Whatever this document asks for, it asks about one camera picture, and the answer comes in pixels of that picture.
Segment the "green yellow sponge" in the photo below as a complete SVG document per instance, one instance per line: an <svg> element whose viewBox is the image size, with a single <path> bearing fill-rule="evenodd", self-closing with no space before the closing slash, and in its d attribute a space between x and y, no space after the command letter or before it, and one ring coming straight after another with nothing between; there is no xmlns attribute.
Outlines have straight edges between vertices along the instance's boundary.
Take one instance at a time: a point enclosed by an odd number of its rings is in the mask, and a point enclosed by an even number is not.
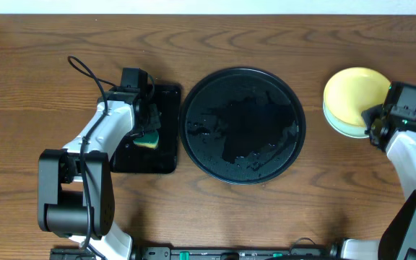
<svg viewBox="0 0 416 260"><path fill-rule="evenodd" d="M160 140L158 131L145 133L142 137L136 138L133 143L138 147L156 149Z"/></svg>

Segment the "light green plate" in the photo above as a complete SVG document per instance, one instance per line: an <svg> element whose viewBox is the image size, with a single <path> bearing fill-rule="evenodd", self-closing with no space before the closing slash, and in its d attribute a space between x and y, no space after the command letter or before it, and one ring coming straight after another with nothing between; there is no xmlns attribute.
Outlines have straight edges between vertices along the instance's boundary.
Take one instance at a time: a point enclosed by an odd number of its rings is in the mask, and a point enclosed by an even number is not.
<svg viewBox="0 0 416 260"><path fill-rule="evenodd" d="M353 126L339 120L330 112L325 102L323 102L323 112L329 125L340 134L354 139L368 138L368 135L365 133L366 128L364 126Z"/></svg>

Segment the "yellow plate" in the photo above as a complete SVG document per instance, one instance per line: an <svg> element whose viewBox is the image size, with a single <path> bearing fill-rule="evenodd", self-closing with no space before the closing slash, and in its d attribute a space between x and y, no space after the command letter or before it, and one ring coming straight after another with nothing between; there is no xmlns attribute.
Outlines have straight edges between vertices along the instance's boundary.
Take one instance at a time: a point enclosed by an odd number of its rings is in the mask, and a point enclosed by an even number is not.
<svg viewBox="0 0 416 260"><path fill-rule="evenodd" d="M343 69L324 88L330 113L351 126L365 127L362 112L384 102L391 82L380 72L364 67Z"/></svg>

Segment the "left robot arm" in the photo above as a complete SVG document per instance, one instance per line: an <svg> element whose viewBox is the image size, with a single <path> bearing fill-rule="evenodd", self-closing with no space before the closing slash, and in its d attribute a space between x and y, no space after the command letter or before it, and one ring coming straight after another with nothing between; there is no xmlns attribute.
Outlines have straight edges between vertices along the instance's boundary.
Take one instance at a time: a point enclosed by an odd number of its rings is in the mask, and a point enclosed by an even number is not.
<svg viewBox="0 0 416 260"><path fill-rule="evenodd" d="M110 160L125 136L141 136L157 110L149 95L106 92L86 127L38 161L38 225L99 259L130 259L132 238L114 221Z"/></svg>

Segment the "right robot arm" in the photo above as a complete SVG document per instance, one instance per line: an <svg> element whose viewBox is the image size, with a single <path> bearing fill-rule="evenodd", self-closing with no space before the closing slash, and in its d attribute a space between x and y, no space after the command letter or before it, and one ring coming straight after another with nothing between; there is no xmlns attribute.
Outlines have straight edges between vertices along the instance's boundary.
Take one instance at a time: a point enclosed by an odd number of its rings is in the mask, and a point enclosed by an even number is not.
<svg viewBox="0 0 416 260"><path fill-rule="evenodd" d="M370 142L385 152L405 203L378 240L345 240L341 259L416 259L416 110L377 105L362 113Z"/></svg>

